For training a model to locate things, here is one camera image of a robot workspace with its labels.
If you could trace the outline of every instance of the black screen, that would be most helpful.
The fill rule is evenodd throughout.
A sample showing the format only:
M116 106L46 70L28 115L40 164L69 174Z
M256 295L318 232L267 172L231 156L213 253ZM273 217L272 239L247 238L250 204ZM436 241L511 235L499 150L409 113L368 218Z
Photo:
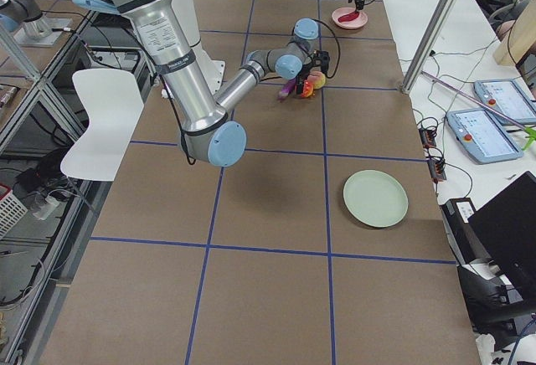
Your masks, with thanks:
M469 224L519 294L536 298L536 177L521 175Z

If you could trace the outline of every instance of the brown table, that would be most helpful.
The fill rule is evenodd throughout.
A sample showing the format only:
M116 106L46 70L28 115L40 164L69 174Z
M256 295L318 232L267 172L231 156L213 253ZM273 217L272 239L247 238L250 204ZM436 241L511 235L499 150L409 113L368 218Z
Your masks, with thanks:
M195 3L227 79L296 19L347 4ZM337 30L337 76L314 98L279 103L273 80L238 106L248 145L230 168L190 167L152 91L41 364L479 363L381 0L366 12ZM404 186L402 222L373 229L344 207L363 169Z

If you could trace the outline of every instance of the white table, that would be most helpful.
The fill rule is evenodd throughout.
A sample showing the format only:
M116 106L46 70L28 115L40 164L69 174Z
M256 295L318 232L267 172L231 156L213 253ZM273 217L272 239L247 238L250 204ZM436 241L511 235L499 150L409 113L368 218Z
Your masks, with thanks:
M431 15L439 0L384 0L389 23L396 42L397 52L401 60L412 59L422 35L430 21ZM495 39L495 33L487 23L480 8L474 0L458 0L452 9L451 15L441 30L433 50L436 53L471 53L476 49L487 47ZM452 75L461 80L467 80L472 69L469 81L516 78L519 72L514 67L501 66L495 63L492 55L499 42L496 40L488 49L470 55L437 55L439 75ZM406 70L409 62L401 61L402 69ZM425 70L433 75L437 73L437 65L433 59L427 59ZM462 88L466 93L472 94L472 84L462 86L462 82L442 78L456 88ZM523 80L518 83L527 93L530 93ZM423 75L417 80L410 93L413 107L425 116L433 116L441 121L445 112L427 100L431 88L430 80ZM431 99L438 105L447 109L451 104L454 93L440 85L434 86ZM476 106L467 99L458 96L452 104L451 111L463 110ZM420 115L415 113L417 121ZM514 140L524 146L524 132L512 134ZM463 151L459 142L453 136L448 126L440 126L436 138L438 146L445 153L446 162L461 167L471 174L473 188L469 198L479 209L493 196L502 191L513 179L529 170L536 173L536 145L525 152L522 158L509 162L479 165L469 158ZM446 168L446 182L438 186L438 203L443 204L450 198L465 196L470 187L469 177L453 167Z

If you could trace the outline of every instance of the light blue cap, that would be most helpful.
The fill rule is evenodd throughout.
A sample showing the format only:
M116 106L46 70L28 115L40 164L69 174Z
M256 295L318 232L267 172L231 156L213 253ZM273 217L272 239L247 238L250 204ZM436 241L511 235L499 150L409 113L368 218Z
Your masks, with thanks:
M11 19L9 16L0 14L0 23L8 32L14 32L18 27L18 23Z
M276 61L276 72L283 79L294 79L302 70L302 62L295 55L282 55Z
M97 11L102 13L111 13L112 15L118 15L119 11L115 5L106 3L101 0L72 0L73 3L79 7L89 9L90 11Z
M238 122L225 122L213 134L209 144L209 162L217 167L235 164L244 154L247 137Z
M310 18L300 19L294 25L294 34L305 40L317 39L318 24Z

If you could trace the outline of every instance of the white label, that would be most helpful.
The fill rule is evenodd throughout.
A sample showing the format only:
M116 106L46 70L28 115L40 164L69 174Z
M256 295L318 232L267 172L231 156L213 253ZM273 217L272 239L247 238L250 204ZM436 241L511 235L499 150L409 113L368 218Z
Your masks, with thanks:
M469 202L458 202L456 203L456 206L458 207L463 222L469 223L469 218L475 213L472 210L471 204Z
M167 18L159 18L144 24L138 29L145 48L151 56L164 54L166 50L177 47L177 35Z

